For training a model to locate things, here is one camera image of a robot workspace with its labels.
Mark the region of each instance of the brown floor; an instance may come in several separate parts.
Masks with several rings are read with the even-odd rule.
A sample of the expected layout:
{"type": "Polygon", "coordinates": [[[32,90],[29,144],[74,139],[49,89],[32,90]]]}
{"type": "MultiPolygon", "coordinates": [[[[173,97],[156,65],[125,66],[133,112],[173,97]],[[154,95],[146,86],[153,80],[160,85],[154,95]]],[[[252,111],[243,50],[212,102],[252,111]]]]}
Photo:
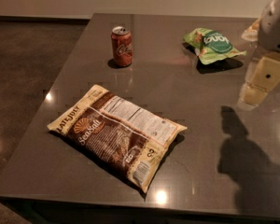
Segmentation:
{"type": "MultiPolygon", "coordinates": [[[[0,174],[88,21],[0,19],[0,174]]],[[[1,223],[29,223],[0,204],[1,223]]]]}

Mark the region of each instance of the green bag logo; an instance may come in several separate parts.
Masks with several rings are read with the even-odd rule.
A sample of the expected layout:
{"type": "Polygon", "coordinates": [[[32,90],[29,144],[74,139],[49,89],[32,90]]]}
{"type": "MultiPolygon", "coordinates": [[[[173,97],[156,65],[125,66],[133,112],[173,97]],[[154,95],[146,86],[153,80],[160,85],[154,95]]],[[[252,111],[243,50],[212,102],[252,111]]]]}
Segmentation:
{"type": "Polygon", "coordinates": [[[214,52],[223,54],[232,50],[230,41],[221,33],[212,31],[203,38],[203,44],[214,52]]]}

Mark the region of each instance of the gray tabletop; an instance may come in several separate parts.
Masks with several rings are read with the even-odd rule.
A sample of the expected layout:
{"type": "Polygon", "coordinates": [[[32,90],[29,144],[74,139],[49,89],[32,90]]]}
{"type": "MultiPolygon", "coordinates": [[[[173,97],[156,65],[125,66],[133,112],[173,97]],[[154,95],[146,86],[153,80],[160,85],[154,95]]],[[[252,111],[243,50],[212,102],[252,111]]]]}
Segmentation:
{"type": "Polygon", "coordinates": [[[236,107],[253,53],[241,33],[252,21],[95,14],[0,177],[0,196],[280,218],[280,85],[258,109],[236,107]],[[115,25],[133,36],[133,64],[121,69],[110,62],[115,25]],[[183,44],[198,27],[248,55],[198,64],[183,44]],[[146,197],[48,133],[93,84],[188,126],[146,197]]]}

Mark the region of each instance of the green snack bag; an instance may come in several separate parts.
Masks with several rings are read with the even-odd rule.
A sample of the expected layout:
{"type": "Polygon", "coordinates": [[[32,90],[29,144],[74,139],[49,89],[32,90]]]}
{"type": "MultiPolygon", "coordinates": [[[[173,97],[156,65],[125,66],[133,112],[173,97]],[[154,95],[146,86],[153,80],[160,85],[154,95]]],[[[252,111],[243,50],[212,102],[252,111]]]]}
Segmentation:
{"type": "Polygon", "coordinates": [[[238,55],[246,55],[239,51],[221,33],[205,28],[196,28],[184,36],[184,41],[195,48],[195,53],[203,64],[210,64],[238,55]]]}

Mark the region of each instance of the red can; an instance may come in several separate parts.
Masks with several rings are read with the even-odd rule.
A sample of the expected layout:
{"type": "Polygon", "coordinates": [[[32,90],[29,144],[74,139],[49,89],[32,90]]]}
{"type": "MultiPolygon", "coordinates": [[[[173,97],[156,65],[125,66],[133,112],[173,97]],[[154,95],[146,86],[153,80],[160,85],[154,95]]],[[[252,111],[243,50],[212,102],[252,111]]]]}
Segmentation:
{"type": "Polygon", "coordinates": [[[115,63],[123,67],[132,64],[133,47],[131,32],[123,26],[114,27],[111,40],[115,63]]]}

